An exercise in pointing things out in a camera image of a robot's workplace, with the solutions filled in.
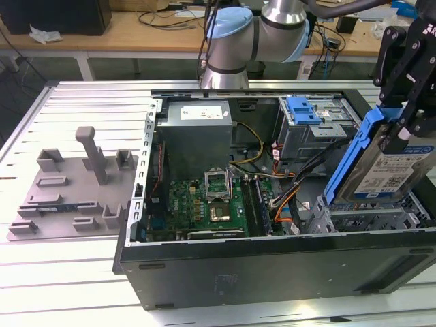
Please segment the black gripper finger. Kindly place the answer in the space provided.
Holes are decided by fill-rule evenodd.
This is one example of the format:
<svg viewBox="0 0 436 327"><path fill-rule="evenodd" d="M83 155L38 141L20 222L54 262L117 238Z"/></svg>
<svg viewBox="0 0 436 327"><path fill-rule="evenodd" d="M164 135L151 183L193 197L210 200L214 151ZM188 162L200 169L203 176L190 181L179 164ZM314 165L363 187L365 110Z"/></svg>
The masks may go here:
<svg viewBox="0 0 436 327"><path fill-rule="evenodd" d="M373 84L380 88L379 99L383 105L399 105L399 97L390 90L391 73L404 53L407 28L388 26L381 39Z"/></svg>
<svg viewBox="0 0 436 327"><path fill-rule="evenodd" d="M435 136L435 54L407 44L403 56L390 75L390 90L399 97L399 105L383 105L400 116L379 143L383 153L400 153L411 136Z"/></svg>

